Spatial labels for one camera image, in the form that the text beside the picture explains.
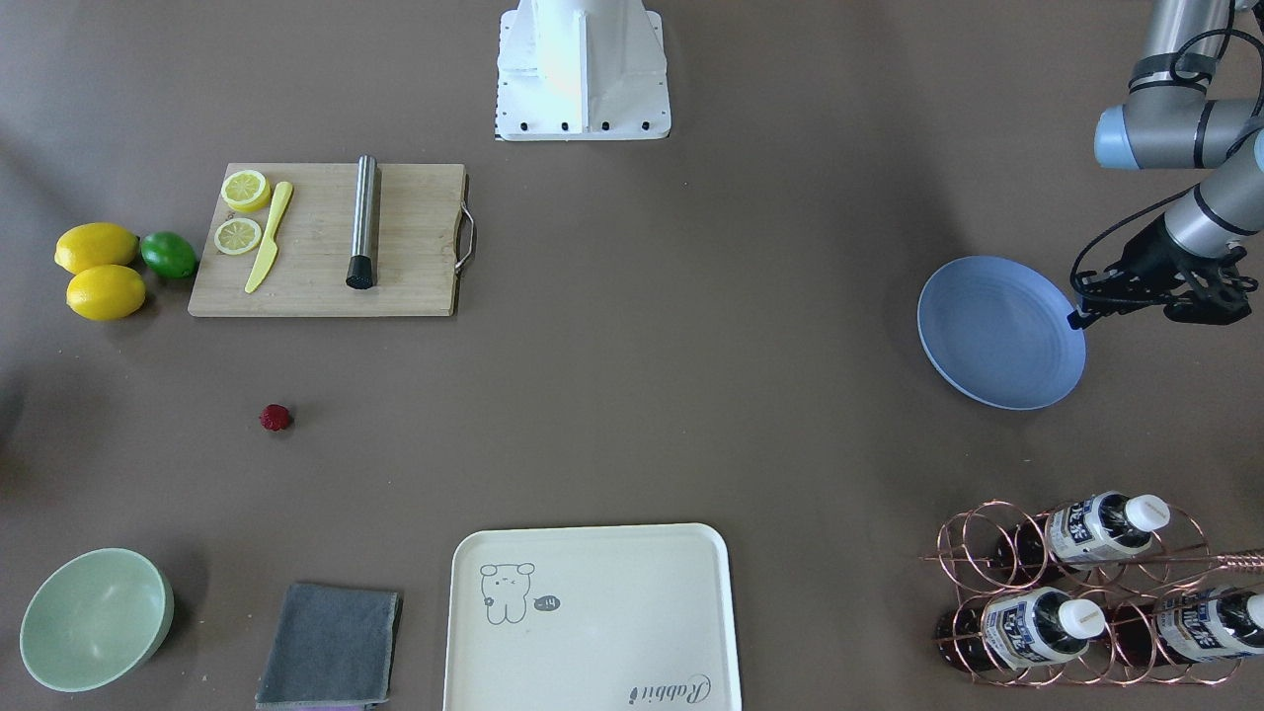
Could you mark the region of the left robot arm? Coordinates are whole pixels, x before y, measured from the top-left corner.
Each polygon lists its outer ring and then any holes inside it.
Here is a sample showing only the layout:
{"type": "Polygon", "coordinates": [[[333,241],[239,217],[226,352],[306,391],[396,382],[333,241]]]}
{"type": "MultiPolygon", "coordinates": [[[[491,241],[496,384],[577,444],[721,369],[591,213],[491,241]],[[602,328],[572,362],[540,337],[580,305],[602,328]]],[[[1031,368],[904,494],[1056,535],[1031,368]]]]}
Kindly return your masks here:
{"type": "Polygon", "coordinates": [[[1101,318],[1159,306],[1173,321],[1229,325],[1246,318],[1256,280],[1241,275],[1244,242],[1263,226],[1261,99],[1213,100],[1207,90],[1229,40],[1261,46],[1235,27],[1259,1],[1157,1],[1129,95],[1100,116],[1095,156],[1106,168],[1205,168],[1192,189],[1162,199],[1155,220],[1102,272],[1071,269],[1083,330],[1101,318]]]}

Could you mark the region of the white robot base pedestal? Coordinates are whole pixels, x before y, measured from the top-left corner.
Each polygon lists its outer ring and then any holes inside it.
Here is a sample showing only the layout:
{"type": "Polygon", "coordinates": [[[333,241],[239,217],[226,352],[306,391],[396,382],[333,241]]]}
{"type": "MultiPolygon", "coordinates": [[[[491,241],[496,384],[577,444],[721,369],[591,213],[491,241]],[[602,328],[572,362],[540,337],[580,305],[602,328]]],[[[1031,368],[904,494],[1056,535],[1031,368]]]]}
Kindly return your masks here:
{"type": "Polygon", "coordinates": [[[664,19],[641,1],[520,1],[501,15],[497,68],[497,139],[672,132],[664,19]]]}

